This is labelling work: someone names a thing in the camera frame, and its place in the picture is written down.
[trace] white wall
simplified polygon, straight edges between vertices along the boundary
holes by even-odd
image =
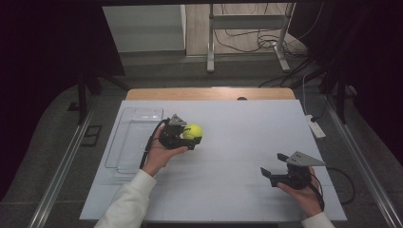
[[[119,52],[185,49],[181,6],[104,7],[104,13]]]

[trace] human hand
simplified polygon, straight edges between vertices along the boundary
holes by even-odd
[[[318,183],[317,180],[314,178],[315,170],[313,167],[309,167],[309,170],[313,175],[311,175],[311,184],[317,189]],[[296,199],[297,203],[308,218],[322,212],[322,210],[320,209],[319,201],[317,199],[317,195],[314,193],[314,191],[312,191],[310,187],[306,186],[303,189],[296,190],[288,186],[287,184],[279,182],[278,188],[290,194],[294,199]]]
[[[143,166],[143,171],[151,177],[154,177],[161,168],[165,167],[172,157],[188,150],[187,146],[171,150],[165,148],[158,140],[162,131],[163,127],[158,128],[156,131],[153,142],[148,151],[147,160]]]

